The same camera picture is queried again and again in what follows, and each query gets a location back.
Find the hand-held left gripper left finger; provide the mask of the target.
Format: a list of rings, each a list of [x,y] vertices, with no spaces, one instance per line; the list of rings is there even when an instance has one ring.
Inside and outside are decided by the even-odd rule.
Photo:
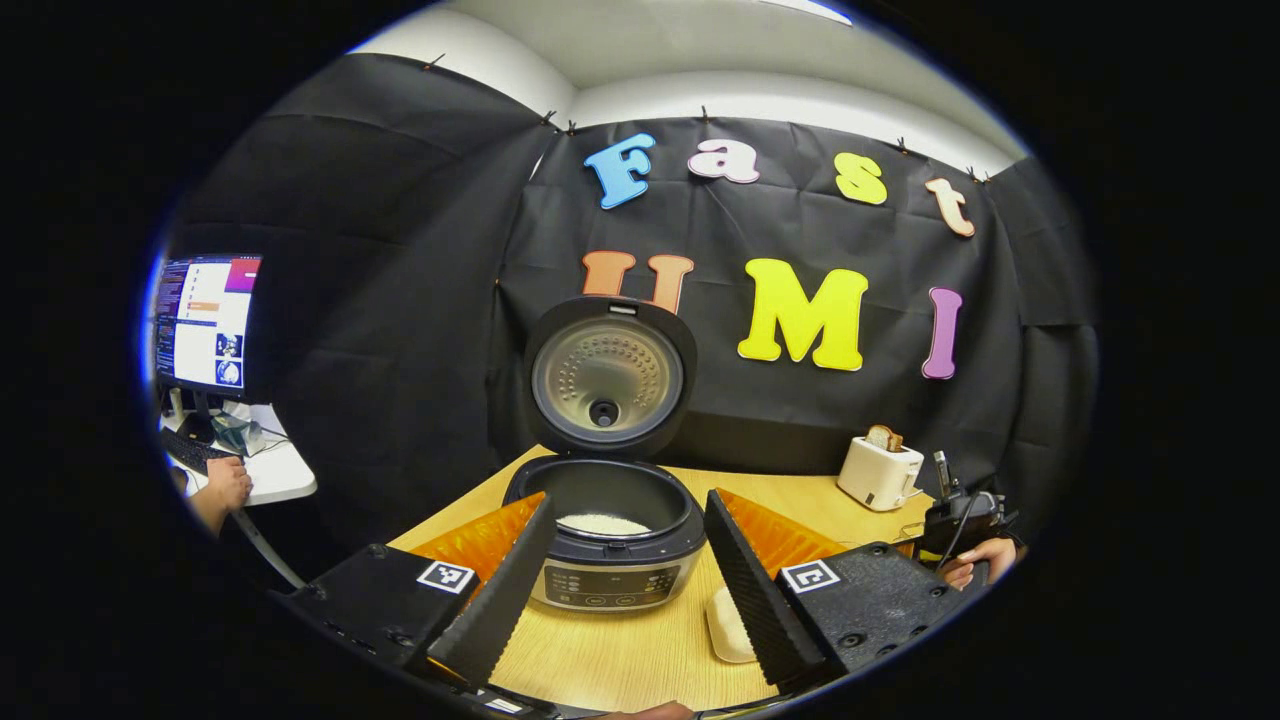
[[[412,551],[369,544],[278,600],[372,661],[462,691],[490,679],[556,538],[538,492]]]

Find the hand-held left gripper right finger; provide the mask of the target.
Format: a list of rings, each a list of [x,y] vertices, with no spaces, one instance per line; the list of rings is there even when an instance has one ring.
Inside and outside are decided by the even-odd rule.
[[[765,680],[799,693],[918,644],[975,600],[884,542],[838,543],[724,488],[705,533]]]

